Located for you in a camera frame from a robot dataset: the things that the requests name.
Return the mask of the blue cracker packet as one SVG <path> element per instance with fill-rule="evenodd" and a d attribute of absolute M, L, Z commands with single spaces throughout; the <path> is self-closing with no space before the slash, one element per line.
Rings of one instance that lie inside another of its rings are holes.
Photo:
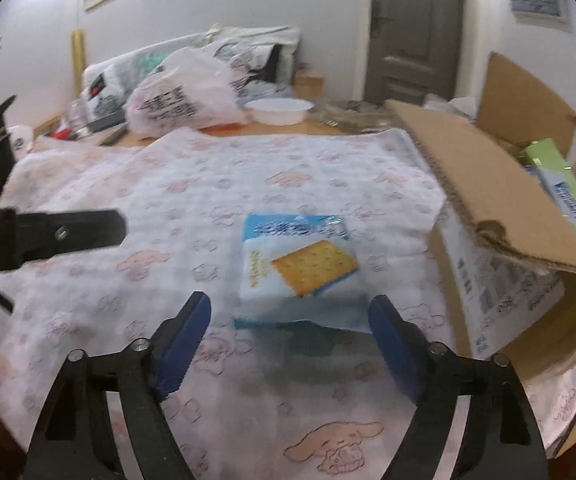
<path fill-rule="evenodd" d="M 241 244 L 238 305 L 245 327 L 308 322 L 367 333 L 368 292 L 343 218 L 249 214 Z"/>

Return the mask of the green snack packet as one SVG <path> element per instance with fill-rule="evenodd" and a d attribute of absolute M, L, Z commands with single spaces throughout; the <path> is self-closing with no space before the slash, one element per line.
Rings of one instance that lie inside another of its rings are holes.
<path fill-rule="evenodd" d="M 534 141 L 521 158 L 576 230 L 576 176 L 552 139 Z"/>

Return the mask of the black remote control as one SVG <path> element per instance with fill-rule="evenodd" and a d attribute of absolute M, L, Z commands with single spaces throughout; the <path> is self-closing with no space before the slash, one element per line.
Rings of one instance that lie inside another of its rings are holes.
<path fill-rule="evenodd" d="M 99 146 L 113 146 L 116 145 L 120 140 L 126 136 L 129 132 L 129 128 L 124 125 L 120 128 L 114 129 L 111 133 L 107 134 L 99 143 Z"/>

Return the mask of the wine glass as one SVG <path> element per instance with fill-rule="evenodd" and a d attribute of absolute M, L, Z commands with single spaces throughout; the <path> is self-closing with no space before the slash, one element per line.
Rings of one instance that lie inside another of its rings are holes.
<path fill-rule="evenodd" d="M 78 98 L 70 103 L 66 113 L 67 125 L 75 136 L 89 136 L 89 117 L 86 100 Z"/>

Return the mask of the open cardboard box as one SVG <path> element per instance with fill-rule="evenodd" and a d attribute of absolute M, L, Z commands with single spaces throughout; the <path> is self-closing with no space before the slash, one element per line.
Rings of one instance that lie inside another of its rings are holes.
<path fill-rule="evenodd" d="M 489 56 L 476 120 L 396 100 L 385 103 L 410 133 L 477 245 L 532 270 L 557 271 L 566 292 L 502 351 L 521 379 L 576 351 L 576 232 L 516 156 L 550 139 L 569 151 L 576 111 L 501 53 Z"/>

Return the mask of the white black red cushion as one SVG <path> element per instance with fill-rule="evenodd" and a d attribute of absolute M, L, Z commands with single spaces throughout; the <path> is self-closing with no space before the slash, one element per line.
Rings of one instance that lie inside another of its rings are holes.
<path fill-rule="evenodd" d="M 94 78 L 84 96 L 90 122 L 117 112 L 126 101 L 122 81 L 113 66 Z"/>

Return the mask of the cartoon print table cloth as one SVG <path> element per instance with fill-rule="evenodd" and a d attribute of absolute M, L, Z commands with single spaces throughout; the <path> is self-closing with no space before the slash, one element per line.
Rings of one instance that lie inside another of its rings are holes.
<path fill-rule="evenodd" d="M 145 148 L 38 142 L 1 203 L 25 212 L 116 208 L 123 244 L 0 274 L 0 419 L 30 444 L 68 352 L 123 349 L 196 290 L 212 323 L 163 413 L 199 479 L 378 479 L 414 405 L 373 336 L 235 321 L 245 218 L 338 214 L 369 296 L 452 344 L 428 235 L 443 192 L 406 133 L 212 138 L 178 130 Z"/>

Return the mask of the wooden rolled mat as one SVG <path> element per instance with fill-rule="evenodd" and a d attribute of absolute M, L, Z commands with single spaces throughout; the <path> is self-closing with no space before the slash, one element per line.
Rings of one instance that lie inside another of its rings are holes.
<path fill-rule="evenodd" d="M 72 32 L 71 52 L 74 88 L 75 92 L 79 94 L 82 92 L 82 88 L 84 88 L 84 85 L 82 84 L 82 74 L 85 72 L 87 66 L 85 32 L 81 28 L 75 29 L 74 32 Z"/>

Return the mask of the teal patterned cushion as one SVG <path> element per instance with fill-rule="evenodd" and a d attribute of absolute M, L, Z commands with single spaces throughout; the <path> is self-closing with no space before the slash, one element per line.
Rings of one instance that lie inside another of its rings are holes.
<path fill-rule="evenodd" d="M 143 80 L 152 73 L 167 57 L 169 52 L 136 54 L 130 62 L 130 73 L 135 80 Z"/>

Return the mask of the white printed plastic bag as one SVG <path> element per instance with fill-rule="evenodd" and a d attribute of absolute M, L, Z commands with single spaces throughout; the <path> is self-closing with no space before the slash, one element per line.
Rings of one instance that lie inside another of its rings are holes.
<path fill-rule="evenodd" d="M 230 86 L 230 67 L 202 49 L 169 55 L 129 96 L 125 116 L 138 138 L 159 138 L 178 128 L 244 124 L 245 112 Z"/>

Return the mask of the white plastic bowl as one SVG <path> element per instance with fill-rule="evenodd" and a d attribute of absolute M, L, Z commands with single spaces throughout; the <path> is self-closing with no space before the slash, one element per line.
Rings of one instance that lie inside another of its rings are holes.
<path fill-rule="evenodd" d="M 292 126 L 304 122 L 313 107 L 311 101 L 294 98 L 259 99 L 245 104 L 245 110 L 255 122 L 269 126 Z"/>

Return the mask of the grey sofa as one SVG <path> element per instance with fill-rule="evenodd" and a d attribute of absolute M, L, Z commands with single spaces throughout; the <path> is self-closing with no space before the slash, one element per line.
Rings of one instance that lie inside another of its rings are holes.
<path fill-rule="evenodd" d="M 291 96 L 301 38 L 301 29 L 292 25 L 215 25 L 92 64 L 82 73 L 82 88 L 90 96 L 92 85 L 104 81 L 122 103 L 136 90 L 172 84 L 229 87 L 240 104 Z"/>

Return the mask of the wooden side table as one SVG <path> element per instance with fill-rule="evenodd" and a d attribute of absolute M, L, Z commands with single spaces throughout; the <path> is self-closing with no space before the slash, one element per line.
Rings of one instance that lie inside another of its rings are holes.
<path fill-rule="evenodd" d="M 313 70 L 298 70 L 293 78 L 293 91 L 298 99 L 315 102 L 323 97 L 325 77 Z"/>

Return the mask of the glass tray with shells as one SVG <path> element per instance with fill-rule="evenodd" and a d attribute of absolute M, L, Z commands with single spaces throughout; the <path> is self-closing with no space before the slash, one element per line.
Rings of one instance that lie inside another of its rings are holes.
<path fill-rule="evenodd" d="M 315 104 L 311 117 L 351 134 L 378 133 L 403 125 L 390 110 L 364 101 L 321 100 Z"/>

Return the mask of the dark brown door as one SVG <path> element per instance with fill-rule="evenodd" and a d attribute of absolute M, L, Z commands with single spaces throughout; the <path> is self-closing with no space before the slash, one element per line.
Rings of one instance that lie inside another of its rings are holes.
<path fill-rule="evenodd" d="M 464 0 L 370 0 L 364 100 L 421 105 L 452 99 L 463 35 Z"/>

